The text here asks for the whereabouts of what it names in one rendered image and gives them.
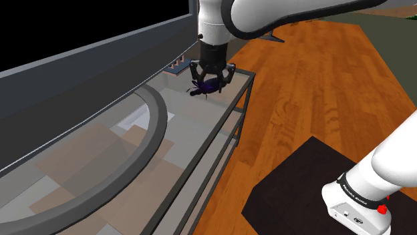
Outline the large flat screen television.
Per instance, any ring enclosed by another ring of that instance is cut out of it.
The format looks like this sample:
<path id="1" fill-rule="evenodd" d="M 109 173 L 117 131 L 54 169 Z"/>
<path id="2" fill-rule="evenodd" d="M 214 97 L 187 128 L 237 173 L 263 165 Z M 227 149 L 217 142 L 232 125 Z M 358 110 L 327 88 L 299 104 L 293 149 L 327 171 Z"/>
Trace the large flat screen television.
<path id="1" fill-rule="evenodd" d="M 0 72 L 0 170 L 67 136 L 181 55 L 190 74 L 200 57 L 199 0 L 186 2 L 182 16 Z"/>

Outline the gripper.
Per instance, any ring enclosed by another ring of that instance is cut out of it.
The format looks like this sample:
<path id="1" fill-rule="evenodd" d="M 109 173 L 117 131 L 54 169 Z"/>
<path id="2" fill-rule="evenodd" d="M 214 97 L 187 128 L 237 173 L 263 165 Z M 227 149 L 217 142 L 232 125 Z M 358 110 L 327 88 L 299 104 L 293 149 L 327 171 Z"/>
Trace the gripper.
<path id="1" fill-rule="evenodd" d="M 225 77 L 222 73 L 219 75 L 219 93 L 222 93 L 222 89 L 230 84 L 236 70 L 234 63 L 227 64 L 227 47 L 228 43 L 211 45 L 200 42 L 200 59 L 191 60 L 189 63 L 193 84 L 201 86 L 207 73 L 218 74 L 226 68 L 227 76 Z M 198 65 L 202 68 L 201 73 L 197 71 Z"/>

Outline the dark purple insect toy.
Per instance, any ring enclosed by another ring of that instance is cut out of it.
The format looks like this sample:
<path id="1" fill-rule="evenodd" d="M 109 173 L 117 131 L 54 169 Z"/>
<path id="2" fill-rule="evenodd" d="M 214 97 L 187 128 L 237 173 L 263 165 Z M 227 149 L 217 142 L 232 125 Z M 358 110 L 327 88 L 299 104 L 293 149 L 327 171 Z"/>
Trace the dark purple insect toy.
<path id="1" fill-rule="evenodd" d="M 208 95 L 210 93 L 219 91 L 220 89 L 224 88 L 224 86 L 226 86 L 225 82 L 218 80 L 216 77 L 210 78 L 206 81 L 192 80 L 192 83 L 194 84 L 194 87 L 190 87 L 186 91 L 189 92 L 190 96 L 200 94 Z"/>

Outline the glass television table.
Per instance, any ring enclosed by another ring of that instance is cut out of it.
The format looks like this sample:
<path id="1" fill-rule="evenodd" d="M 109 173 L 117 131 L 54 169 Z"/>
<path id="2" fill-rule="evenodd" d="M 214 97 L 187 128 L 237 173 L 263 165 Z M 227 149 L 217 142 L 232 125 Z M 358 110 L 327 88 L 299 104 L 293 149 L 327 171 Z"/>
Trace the glass television table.
<path id="1" fill-rule="evenodd" d="M 253 72 L 193 95 L 189 72 L 153 77 L 0 170 L 0 235 L 189 235 L 239 142 Z"/>

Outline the grey green rug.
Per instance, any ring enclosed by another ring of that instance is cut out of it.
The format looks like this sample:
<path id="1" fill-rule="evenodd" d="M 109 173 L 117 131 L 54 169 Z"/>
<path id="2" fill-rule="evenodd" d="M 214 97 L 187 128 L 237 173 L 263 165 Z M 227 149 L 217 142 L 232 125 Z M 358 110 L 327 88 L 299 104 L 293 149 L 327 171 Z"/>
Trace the grey green rug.
<path id="1" fill-rule="evenodd" d="M 363 13 L 344 13 L 323 20 L 359 25 L 417 105 L 417 20 Z"/>

